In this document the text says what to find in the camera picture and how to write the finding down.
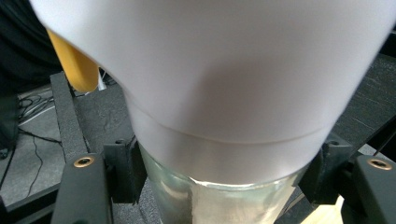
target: beige surface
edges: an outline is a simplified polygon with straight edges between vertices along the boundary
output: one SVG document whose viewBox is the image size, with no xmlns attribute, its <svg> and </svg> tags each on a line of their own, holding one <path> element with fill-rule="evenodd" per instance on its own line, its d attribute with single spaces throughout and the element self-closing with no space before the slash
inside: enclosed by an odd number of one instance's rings
<svg viewBox="0 0 396 224">
<path fill-rule="evenodd" d="M 342 224 L 341 207 L 344 198 L 339 196 L 335 205 L 321 205 L 309 217 L 307 217 L 303 224 Z"/>
</svg>

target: clear glass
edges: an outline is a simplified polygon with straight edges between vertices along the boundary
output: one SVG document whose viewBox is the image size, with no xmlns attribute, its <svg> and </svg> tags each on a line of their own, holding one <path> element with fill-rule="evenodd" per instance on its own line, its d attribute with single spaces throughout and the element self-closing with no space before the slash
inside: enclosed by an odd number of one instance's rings
<svg viewBox="0 0 396 224">
<path fill-rule="evenodd" d="M 163 167 L 143 147 L 141 149 L 164 224 L 274 223 L 301 173 L 271 183 L 207 183 Z"/>
</svg>

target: white plastic housing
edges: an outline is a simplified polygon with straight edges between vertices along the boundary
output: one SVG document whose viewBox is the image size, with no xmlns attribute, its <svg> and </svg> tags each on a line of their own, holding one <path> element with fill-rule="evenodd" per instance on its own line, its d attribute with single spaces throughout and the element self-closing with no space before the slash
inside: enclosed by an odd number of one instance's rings
<svg viewBox="0 0 396 224">
<path fill-rule="evenodd" d="M 307 165 L 396 19 L 396 1 L 31 0 L 121 84 L 161 164 L 223 184 Z"/>
</svg>

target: yellow handle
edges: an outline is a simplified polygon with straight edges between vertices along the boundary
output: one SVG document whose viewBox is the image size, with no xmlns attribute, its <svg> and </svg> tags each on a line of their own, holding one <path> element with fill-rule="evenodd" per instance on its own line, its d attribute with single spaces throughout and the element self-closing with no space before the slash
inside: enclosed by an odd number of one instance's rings
<svg viewBox="0 0 396 224">
<path fill-rule="evenodd" d="M 98 66 L 78 49 L 50 30 L 49 38 L 70 84 L 77 91 L 93 91 L 98 85 Z"/>
</svg>

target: black fabric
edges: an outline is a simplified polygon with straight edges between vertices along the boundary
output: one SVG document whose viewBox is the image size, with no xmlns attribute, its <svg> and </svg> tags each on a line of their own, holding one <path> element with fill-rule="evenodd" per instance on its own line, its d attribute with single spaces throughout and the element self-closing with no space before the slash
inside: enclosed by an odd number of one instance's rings
<svg viewBox="0 0 396 224">
<path fill-rule="evenodd" d="M 0 1 L 0 50 L 0 81 L 16 92 L 50 83 L 50 75 L 62 71 L 28 0 Z"/>
</svg>

